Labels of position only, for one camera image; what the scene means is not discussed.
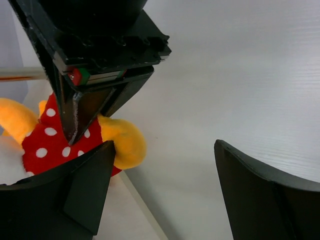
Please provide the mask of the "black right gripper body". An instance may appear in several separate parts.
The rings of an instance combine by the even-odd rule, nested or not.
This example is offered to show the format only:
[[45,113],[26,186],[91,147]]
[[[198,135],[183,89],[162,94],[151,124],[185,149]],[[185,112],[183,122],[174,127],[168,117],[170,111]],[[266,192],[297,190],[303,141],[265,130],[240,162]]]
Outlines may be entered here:
[[144,0],[12,0],[10,5],[50,80],[55,72],[91,74],[154,66],[170,54],[169,37]]

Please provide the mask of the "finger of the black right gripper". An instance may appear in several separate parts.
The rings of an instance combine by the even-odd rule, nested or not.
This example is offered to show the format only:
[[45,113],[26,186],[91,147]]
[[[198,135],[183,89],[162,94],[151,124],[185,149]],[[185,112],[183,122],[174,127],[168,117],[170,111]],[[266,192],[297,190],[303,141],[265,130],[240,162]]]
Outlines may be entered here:
[[101,114],[111,117],[128,102],[147,82],[153,72],[127,77],[124,83],[115,86],[115,92],[101,109]]
[[98,114],[110,117],[115,113],[115,70],[52,62],[63,134],[69,145],[74,145]]

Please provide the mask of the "white two-tier shelf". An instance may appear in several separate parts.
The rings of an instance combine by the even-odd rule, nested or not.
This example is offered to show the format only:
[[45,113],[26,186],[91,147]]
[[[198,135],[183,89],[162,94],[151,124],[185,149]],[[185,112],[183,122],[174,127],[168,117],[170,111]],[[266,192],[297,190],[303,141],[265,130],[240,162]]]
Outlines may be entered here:
[[125,172],[110,180],[95,240],[166,240],[168,237]]

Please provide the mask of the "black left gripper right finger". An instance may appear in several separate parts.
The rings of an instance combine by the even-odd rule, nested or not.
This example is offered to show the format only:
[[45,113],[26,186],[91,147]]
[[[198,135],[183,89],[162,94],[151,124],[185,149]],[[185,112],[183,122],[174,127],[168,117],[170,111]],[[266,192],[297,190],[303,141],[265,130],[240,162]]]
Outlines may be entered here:
[[216,168],[235,240],[318,240],[320,184],[246,155],[223,140]]

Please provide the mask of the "yellow plush back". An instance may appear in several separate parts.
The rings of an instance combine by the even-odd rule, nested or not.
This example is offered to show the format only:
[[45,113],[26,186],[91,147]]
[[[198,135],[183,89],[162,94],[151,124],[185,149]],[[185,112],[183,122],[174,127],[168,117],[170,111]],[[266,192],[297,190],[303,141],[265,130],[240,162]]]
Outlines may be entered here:
[[70,145],[54,94],[39,103],[39,115],[19,102],[1,98],[0,126],[0,182],[6,185],[62,165],[106,141],[115,146],[113,176],[141,164],[147,153],[145,138],[137,127],[101,114],[80,140]]

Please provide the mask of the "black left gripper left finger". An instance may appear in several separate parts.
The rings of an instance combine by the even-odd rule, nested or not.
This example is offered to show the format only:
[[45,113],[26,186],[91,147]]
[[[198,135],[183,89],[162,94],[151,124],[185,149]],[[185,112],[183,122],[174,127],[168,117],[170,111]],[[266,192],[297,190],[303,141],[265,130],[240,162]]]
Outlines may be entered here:
[[3,240],[90,240],[97,235],[114,166],[112,141],[0,187]]

